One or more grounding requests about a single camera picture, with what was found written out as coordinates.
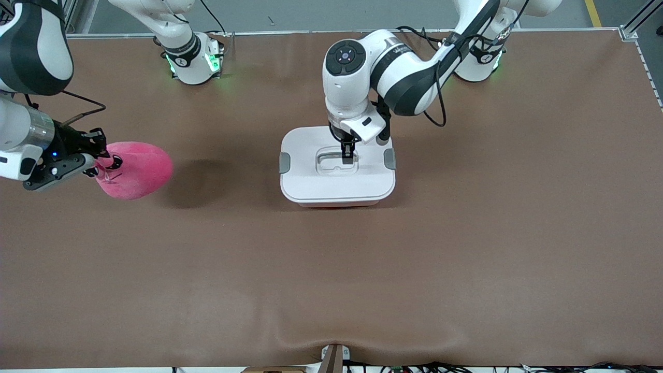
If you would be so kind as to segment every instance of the brown table surface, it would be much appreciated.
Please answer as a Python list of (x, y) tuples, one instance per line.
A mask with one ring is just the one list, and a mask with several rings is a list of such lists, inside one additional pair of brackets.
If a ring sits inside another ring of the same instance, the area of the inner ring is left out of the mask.
[(514, 34), (490, 80), (445, 86), (447, 127), (392, 120), (388, 199), (306, 210), (280, 142), (326, 124), (322, 60), (348, 36), (237, 37), (203, 86), (149, 39), (73, 40), (70, 90), (109, 107), (77, 127), (176, 169), (134, 202), (0, 181), (0, 367), (301, 364), (330, 342), (374, 364), (663, 364), (663, 117), (635, 45)]

